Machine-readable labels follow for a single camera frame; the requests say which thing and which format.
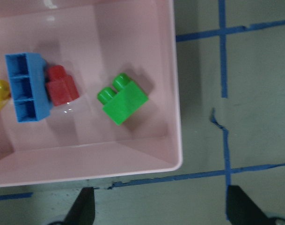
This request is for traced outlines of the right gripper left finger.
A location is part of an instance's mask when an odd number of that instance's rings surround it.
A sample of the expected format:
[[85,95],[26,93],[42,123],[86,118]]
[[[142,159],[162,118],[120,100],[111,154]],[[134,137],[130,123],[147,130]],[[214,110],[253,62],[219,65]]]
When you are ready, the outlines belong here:
[[93,187],[84,187],[68,214],[63,220],[64,225],[92,225],[95,220],[95,195]]

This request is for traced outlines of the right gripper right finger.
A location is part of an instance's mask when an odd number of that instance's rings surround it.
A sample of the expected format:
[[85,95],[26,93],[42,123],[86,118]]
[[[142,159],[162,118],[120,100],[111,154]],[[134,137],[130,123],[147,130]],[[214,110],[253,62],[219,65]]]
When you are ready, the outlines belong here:
[[269,218],[240,186],[227,187],[226,215],[232,225],[271,225]]

